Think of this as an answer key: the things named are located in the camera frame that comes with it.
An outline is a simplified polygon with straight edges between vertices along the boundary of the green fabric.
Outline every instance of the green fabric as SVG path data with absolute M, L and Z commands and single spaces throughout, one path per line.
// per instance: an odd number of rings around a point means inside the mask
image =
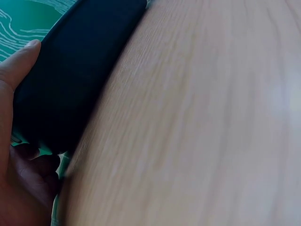
M 0 0 L 0 62 L 30 40 L 42 40 L 75 1 Z

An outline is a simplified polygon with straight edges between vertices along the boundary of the white wavy pattern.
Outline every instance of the white wavy pattern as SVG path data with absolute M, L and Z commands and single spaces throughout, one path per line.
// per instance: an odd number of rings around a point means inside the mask
M 76 2 L 76 0 L 26 0 L 43 3 L 52 6 L 60 14 L 64 14 Z
M 32 39 L 43 39 L 47 29 L 20 30 L 16 32 L 11 26 L 11 16 L 0 9 L 0 62 L 22 48 Z

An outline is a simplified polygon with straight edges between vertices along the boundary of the finger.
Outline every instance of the finger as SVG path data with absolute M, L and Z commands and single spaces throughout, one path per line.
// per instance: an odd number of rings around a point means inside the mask
M 5 175 L 8 167 L 13 90 L 30 71 L 40 51 L 40 42 L 35 41 L 33 44 L 0 63 L 0 176 Z
M 3 61 L 0 64 L 0 80 L 15 90 L 36 63 L 40 48 L 41 42 L 32 40 L 23 49 Z
M 39 154 L 39 149 L 31 144 L 21 144 L 13 147 L 18 154 L 24 159 L 34 159 Z
M 58 155 L 42 155 L 31 160 L 31 163 L 44 178 L 57 170 L 60 165 L 60 157 Z
M 60 187 L 61 187 L 61 181 L 59 180 L 58 174 L 53 173 L 51 175 L 48 175 L 44 178 L 45 183 L 47 183 L 49 189 L 50 189 L 50 196 L 51 201 L 55 199 L 55 196 L 58 194 Z

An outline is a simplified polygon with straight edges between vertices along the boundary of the wooden surface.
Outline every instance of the wooden surface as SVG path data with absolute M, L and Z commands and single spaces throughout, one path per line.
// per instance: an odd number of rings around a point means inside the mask
M 300 147 L 301 2 L 157 0 L 69 169 L 65 224 L 299 226 Z

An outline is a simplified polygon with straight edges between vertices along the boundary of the black object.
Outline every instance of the black object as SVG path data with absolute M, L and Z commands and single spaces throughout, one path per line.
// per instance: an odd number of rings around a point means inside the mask
M 79 0 L 15 91 L 14 136 L 53 153 L 74 150 L 145 8 L 146 0 Z

